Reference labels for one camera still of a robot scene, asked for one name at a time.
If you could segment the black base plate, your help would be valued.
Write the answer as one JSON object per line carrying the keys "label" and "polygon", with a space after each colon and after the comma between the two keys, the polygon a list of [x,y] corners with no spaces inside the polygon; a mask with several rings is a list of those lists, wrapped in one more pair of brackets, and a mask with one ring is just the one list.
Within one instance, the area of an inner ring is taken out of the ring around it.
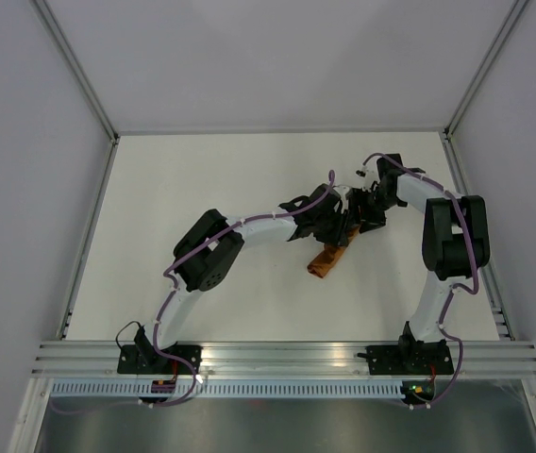
{"label": "black base plate", "polygon": [[356,357],[366,362],[371,376],[452,376],[454,373],[447,346],[403,351],[396,345],[373,345]]}
{"label": "black base plate", "polygon": [[179,361],[168,359],[153,351],[146,359],[135,345],[121,348],[117,365],[118,375],[182,375],[191,376],[193,372],[183,363],[188,362],[195,372],[199,371],[202,361],[202,347],[198,344],[175,344],[163,349],[164,354],[175,356]]}

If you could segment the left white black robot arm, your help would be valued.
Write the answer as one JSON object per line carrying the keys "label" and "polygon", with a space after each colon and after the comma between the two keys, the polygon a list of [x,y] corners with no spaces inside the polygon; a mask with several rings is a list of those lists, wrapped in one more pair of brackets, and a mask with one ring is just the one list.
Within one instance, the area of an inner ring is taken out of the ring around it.
{"label": "left white black robot arm", "polygon": [[153,374],[170,367],[169,347],[184,320],[202,294],[222,283],[244,250],[309,236],[320,243],[342,244],[351,192],[348,186],[322,184],[271,212],[236,217],[206,211],[174,248],[174,262],[164,272],[172,282],[167,298],[154,319],[138,328],[134,344],[140,364]]}

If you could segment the brown cloth napkin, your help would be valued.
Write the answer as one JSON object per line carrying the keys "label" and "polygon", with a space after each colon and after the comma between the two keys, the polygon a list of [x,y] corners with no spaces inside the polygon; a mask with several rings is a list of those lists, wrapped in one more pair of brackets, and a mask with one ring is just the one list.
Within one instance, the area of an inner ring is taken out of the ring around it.
{"label": "brown cloth napkin", "polygon": [[347,245],[325,244],[324,249],[307,265],[307,271],[314,277],[325,278],[336,266],[348,246],[359,235],[359,230],[356,227],[347,233]]}

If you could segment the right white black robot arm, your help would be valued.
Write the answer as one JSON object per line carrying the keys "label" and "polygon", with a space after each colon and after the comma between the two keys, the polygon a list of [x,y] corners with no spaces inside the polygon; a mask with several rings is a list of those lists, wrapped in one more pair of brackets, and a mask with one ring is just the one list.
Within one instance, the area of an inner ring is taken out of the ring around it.
{"label": "right white black robot arm", "polygon": [[479,291],[479,268],[491,256],[485,201],[446,189],[398,154],[375,153],[378,179],[353,192],[350,204],[365,233],[384,227],[386,212],[411,206],[422,213],[421,254],[427,278],[415,313],[396,344],[369,345],[360,353],[372,376],[450,376],[460,363],[451,357],[445,319],[456,292]]}

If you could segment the aluminium frame post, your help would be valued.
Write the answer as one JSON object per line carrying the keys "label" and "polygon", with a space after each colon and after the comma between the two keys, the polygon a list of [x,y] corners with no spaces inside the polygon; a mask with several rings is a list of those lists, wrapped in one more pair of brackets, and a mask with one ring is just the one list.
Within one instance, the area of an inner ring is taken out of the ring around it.
{"label": "aluminium frame post", "polygon": [[441,138],[444,141],[449,141],[455,131],[459,128],[467,110],[469,110],[482,84],[493,69],[530,4],[530,0],[514,0],[511,2],[509,11],[506,13],[500,27],[497,29],[493,40],[489,44],[477,70],[465,89],[459,104],[456,106],[450,120],[441,132]]}
{"label": "aluminium frame post", "polygon": [[92,116],[101,126],[109,141],[111,143],[116,143],[119,139],[119,133],[107,115],[96,90],[86,75],[79,58],[75,54],[75,51],[59,23],[55,12],[52,10],[50,3],[45,0],[31,0],[29,4],[34,9],[42,26],[46,30],[48,37],[58,50],[59,55],[80,90],[84,101],[88,105]]}

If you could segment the right aluminium frame post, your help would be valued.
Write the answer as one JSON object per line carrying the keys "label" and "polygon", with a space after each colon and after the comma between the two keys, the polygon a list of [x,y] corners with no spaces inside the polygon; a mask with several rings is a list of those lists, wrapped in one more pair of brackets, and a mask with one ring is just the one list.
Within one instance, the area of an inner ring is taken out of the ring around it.
{"label": "right aluminium frame post", "polygon": [[469,110],[482,84],[493,69],[530,4],[530,0],[514,0],[511,2],[509,11],[506,13],[500,27],[497,29],[493,40],[489,44],[477,70],[465,89],[459,104],[456,106],[450,120],[441,132],[441,138],[444,141],[449,141],[455,131],[459,128],[467,110]]}

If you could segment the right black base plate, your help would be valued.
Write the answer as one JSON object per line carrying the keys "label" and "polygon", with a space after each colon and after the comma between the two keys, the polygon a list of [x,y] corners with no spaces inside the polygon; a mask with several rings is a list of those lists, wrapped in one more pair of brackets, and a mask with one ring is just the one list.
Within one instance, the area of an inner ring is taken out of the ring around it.
{"label": "right black base plate", "polygon": [[403,351],[396,345],[373,345],[356,357],[366,362],[371,376],[452,376],[454,373],[447,346]]}

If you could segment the left aluminium frame post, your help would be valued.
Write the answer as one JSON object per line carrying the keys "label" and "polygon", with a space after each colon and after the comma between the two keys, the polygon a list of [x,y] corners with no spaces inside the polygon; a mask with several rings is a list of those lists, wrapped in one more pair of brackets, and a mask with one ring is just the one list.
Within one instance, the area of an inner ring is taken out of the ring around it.
{"label": "left aluminium frame post", "polygon": [[86,75],[79,58],[75,54],[75,51],[59,23],[55,12],[52,10],[50,3],[45,0],[31,0],[29,4],[34,9],[42,26],[46,30],[48,37],[58,50],[59,55],[80,90],[84,101],[88,105],[92,116],[101,126],[109,141],[111,143],[116,143],[119,139],[119,133],[107,115],[96,90]]}

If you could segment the aluminium front rail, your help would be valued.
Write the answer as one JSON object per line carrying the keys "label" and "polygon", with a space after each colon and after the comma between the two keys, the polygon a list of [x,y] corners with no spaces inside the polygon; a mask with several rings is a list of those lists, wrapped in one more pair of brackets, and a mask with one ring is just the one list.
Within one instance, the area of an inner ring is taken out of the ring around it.
{"label": "aluminium front rail", "polygon": [[[382,342],[201,342],[199,371],[206,377],[335,378],[369,376],[361,357]],[[536,378],[536,348],[523,341],[469,341],[448,345],[462,359],[461,379]],[[29,365],[34,378],[116,378],[119,347],[109,341],[43,342]]]}

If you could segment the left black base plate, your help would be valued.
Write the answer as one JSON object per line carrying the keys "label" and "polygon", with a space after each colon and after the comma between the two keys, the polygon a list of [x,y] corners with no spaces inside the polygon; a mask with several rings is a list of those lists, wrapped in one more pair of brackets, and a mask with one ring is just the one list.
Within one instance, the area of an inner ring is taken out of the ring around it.
{"label": "left black base plate", "polygon": [[193,372],[183,363],[188,362],[195,372],[199,371],[202,361],[202,347],[198,344],[175,344],[163,349],[164,354],[175,356],[179,361],[168,359],[153,351],[146,359],[135,345],[121,348],[117,365],[118,375],[182,375],[191,376]]}

